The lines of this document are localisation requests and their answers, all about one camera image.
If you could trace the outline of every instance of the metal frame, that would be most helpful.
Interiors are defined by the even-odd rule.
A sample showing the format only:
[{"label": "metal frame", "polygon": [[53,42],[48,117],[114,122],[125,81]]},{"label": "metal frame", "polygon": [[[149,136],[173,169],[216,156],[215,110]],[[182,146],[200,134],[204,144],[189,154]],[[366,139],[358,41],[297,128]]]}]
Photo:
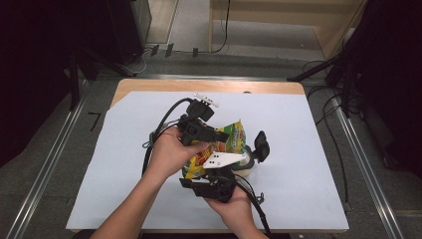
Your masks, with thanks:
[{"label": "metal frame", "polygon": [[[251,81],[251,82],[285,82],[284,78],[249,78],[249,77],[224,77],[224,76],[184,76],[184,75],[144,75],[142,79],[177,79],[177,80],[211,80],[211,81]],[[86,97],[92,87],[92,82],[84,80],[83,82],[83,95],[75,110],[69,112],[68,117],[61,128],[49,155],[47,156],[43,167],[41,168],[36,180],[34,181],[31,190],[27,194],[19,213],[7,235],[6,238],[19,239],[23,237],[23,234],[41,200],[41,197],[46,189],[46,186],[50,180],[51,175],[56,167],[56,164],[61,156],[63,148],[73,130],[73,127],[81,113],[81,110],[85,104]],[[339,105],[339,98],[333,99],[335,106]],[[355,155],[356,161],[359,165],[362,176],[366,182],[368,190],[372,196],[375,207],[379,213],[379,216],[384,224],[385,230],[389,238],[401,239],[404,238],[395,214],[389,205],[389,202],[372,170],[368,158],[360,144],[360,141],[354,131],[353,125],[350,119],[347,119],[342,111],[336,111],[338,119],[343,127],[345,135],[350,143],[353,154]]]},{"label": "metal frame", "polygon": [[81,113],[82,107],[84,106],[85,99],[90,91],[92,83],[84,80],[83,82],[83,95],[81,100],[76,105],[72,112],[68,113],[68,116],[63,124],[50,152],[44,161],[44,164],[35,179],[31,190],[27,194],[19,210],[19,213],[7,234],[7,239],[19,239],[22,238],[25,230],[34,215],[35,209],[43,196],[43,193],[47,187],[51,175],[59,161],[60,155],[62,154],[63,148],[72,133],[74,125]]},{"label": "metal frame", "polygon": [[[339,98],[333,99],[333,104],[335,107],[339,106],[339,102]],[[360,144],[351,120],[348,119],[342,111],[336,111],[336,113],[348,139],[348,142],[350,143],[351,149],[356,158],[357,164],[359,165],[363,179],[366,182],[369,193],[372,196],[372,200],[378,211],[379,217],[384,224],[388,237],[392,239],[404,238],[395,214],[381,188],[381,185],[378,182],[378,179],[375,176],[375,173],[372,170],[372,166],[370,165],[363,147]]]}]

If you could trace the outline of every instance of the black stand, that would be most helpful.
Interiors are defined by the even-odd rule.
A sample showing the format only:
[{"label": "black stand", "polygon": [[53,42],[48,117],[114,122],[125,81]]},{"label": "black stand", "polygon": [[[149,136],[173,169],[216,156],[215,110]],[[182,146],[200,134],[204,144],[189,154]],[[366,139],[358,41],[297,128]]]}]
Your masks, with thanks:
[{"label": "black stand", "polygon": [[71,51],[70,57],[70,78],[71,78],[71,107],[70,111],[73,111],[80,100],[80,86],[79,86],[79,76],[78,76],[78,66],[80,67],[82,73],[86,77],[87,80],[95,81],[99,72],[97,71],[94,64],[89,61],[88,58],[91,58],[97,62],[100,62],[107,66],[108,68],[112,69],[116,73],[120,74],[123,77],[132,77],[126,71],[121,69],[120,67],[116,66],[115,64],[109,62],[99,54],[91,51],[90,49],[74,47]]},{"label": "black stand", "polygon": [[344,44],[343,49],[333,58],[311,68],[296,77],[287,78],[288,82],[301,82],[306,78],[332,66],[328,75],[325,78],[325,83],[328,87],[334,87],[337,83],[344,79],[343,93],[341,95],[341,108],[344,114],[349,118],[348,102],[350,96],[350,88],[357,77],[357,65],[359,64],[360,56],[365,50],[365,41],[370,41],[371,36],[376,31],[376,26],[373,24],[381,9],[383,1],[369,0],[363,12],[362,19],[355,29],[353,35]]}]

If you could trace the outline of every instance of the forearm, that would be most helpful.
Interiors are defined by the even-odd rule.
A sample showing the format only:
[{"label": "forearm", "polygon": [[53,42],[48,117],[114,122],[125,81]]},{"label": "forearm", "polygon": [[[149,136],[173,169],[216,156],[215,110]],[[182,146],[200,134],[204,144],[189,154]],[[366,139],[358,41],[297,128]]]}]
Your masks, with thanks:
[{"label": "forearm", "polygon": [[236,232],[235,235],[239,239],[268,239],[268,237],[255,226],[253,228],[245,228],[243,231]]},{"label": "forearm", "polygon": [[127,199],[92,238],[137,238],[163,182],[146,172]]}]

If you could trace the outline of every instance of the hand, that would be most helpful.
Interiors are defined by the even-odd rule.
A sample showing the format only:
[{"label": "hand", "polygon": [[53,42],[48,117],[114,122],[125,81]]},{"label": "hand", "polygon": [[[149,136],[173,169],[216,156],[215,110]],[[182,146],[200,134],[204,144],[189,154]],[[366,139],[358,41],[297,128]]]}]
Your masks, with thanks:
[{"label": "hand", "polygon": [[226,203],[205,199],[223,219],[224,224],[239,238],[267,238],[255,226],[251,201],[242,189],[236,187]]},{"label": "hand", "polygon": [[208,146],[205,142],[184,146],[179,140],[180,137],[182,132],[175,126],[161,134],[154,144],[146,172],[151,171],[154,176],[165,180],[180,170],[191,156]]}]

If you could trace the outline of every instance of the black cabinet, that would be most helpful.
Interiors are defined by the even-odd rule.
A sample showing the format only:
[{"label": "black cabinet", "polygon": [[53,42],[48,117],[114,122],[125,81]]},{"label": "black cabinet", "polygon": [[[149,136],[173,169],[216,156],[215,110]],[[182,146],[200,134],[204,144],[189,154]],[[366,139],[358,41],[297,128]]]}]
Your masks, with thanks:
[{"label": "black cabinet", "polygon": [[376,35],[365,42],[357,87],[389,166],[422,177],[422,2],[384,3]]}]

